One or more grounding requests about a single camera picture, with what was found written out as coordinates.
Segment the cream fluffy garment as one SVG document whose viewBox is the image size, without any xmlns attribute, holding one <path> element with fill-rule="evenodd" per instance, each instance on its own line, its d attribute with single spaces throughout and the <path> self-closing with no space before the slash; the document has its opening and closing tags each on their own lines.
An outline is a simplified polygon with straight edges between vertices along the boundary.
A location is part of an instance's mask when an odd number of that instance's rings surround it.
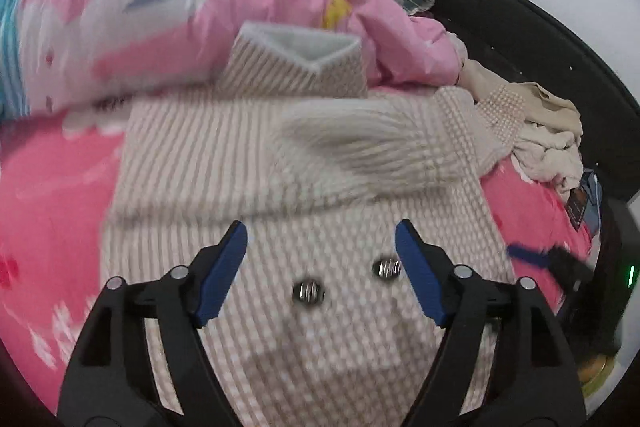
<svg viewBox="0 0 640 427">
<path fill-rule="evenodd" d="M 462 67 L 459 86 L 480 102 L 498 90 L 524 101 L 524 124 L 513 155 L 529 179 L 554 188 L 561 202 L 579 186 L 584 166 L 579 153 L 582 120 L 573 102 L 559 98 L 536 82 L 509 82 L 480 62 Z"/>
</svg>

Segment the beige white houndstooth knit coat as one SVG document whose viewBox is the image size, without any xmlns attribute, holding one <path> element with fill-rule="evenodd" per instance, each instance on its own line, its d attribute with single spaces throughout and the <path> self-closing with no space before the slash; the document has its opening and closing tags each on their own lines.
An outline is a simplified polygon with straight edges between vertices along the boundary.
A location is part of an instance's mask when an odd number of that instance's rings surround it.
<svg viewBox="0 0 640 427">
<path fill-rule="evenodd" d="M 408 219 L 450 259 L 513 280 L 480 180 L 511 153 L 506 87 L 373 92 L 357 38 L 247 23 L 224 72 L 131 105 L 102 272 L 153 280 L 248 231 L 203 343 L 247 426 L 397 426 L 442 331 L 372 268 Z"/>
</svg>

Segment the pink bed sheet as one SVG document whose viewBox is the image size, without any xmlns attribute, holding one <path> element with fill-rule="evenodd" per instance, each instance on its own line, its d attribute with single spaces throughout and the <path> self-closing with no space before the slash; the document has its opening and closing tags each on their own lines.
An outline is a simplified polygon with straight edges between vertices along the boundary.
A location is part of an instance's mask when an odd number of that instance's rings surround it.
<svg viewBox="0 0 640 427">
<path fill-rule="evenodd" d="M 107 223 L 122 126 L 60 118 L 1 131 L 1 338 L 49 410 L 103 282 L 154 280 L 221 238 L 195 222 Z M 444 332 L 407 277 L 373 276 L 392 218 L 361 208 L 248 225 L 247 253 L 200 338 L 247 426 L 396 426 Z"/>
</svg>

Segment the black headboard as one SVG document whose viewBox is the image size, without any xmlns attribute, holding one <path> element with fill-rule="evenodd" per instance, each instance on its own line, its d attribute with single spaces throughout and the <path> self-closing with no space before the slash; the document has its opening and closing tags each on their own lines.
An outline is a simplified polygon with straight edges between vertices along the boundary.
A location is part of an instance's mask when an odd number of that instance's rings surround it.
<svg viewBox="0 0 640 427">
<path fill-rule="evenodd" d="M 536 82 L 578 109 L 582 161 L 606 195 L 639 191 L 639 104 L 581 38 L 528 0 L 435 0 L 432 14 L 470 57 L 511 82 Z"/>
</svg>

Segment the pink patterned quilt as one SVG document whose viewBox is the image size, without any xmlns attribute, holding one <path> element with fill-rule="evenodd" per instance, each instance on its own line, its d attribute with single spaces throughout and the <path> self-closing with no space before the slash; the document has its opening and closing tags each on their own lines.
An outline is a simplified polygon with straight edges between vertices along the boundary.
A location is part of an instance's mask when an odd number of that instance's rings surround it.
<svg viewBox="0 0 640 427">
<path fill-rule="evenodd" d="M 248 22 L 357 36 L 371 84 L 451 86 L 460 46 L 395 0 L 1 0 L 1 117 L 206 80 Z"/>
</svg>

